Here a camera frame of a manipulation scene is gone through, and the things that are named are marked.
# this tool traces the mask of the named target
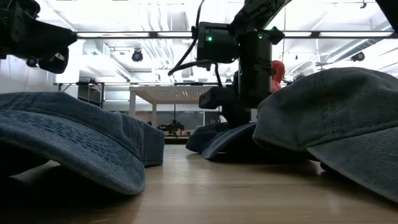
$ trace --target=wooden surface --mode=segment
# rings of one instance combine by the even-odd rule
[[[2,185],[0,223],[398,223],[397,205],[312,162],[214,163],[167,146],[128,198],[47,165]]]

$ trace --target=denim cap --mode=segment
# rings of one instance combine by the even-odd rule
[[[0,160],[1,175],[53,160],[134,195],[144,188],[145,166],[163,163],[164,133],[63,92],[6,93],[0,95],[0,146],[8,156]]]
[[[348,67],[303,77],[259,105],[253,138],[310,154],[398,202],[398,79],[391,75]]]

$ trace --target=ceiling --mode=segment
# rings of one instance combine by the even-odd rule
[[[71,28],[75,31],[183,31],[190,30],[194,25],[200,0],[41,0],[40,19],[58,26]],[[244,0],[207,0],[205,1],[201,21],[229,23],[242,8]],[[374,0],[366,0],[365,8],[362,0],[293,0],[281,10],[269,24],[280,30],[385,30],[388,22]],[[349,48],[358,40],[348,39],[285,39],[272,49],[272,58],[282,60],[287,67],[287,78],[298,73],[313,73],[320,67],[328,55],[342,47]],[[398,40],[382,40],[370,47],[361,49],[371,58],[361,62],[338,62],[327,67],[360,66],[372,69],[385,69],[395,72],[394,58]],[[190,39],[160,40],[90,40],[85,43],[88,49],[93,47],[102,51],[103,45],[109,47],[110,57],[123,71],[137,77],[141,75],[143,82],[169,82],[167,69],[172,68],[190,45]],[[144,59],[133,62],[131,55],[134,49],[142,49]],[[196,50],[187,57],[185,62],[195,60]],[[96,69],[102,61],[88,58],[90,66],[82,70],[91,70],[90,76],[111,82],[114,74]],[[237,62],[220,65],[220,75],[225,79],[238,69]],[[201,68],[183,70],[176,74],[177,81],[215,81],[213,70],[206,72]]]

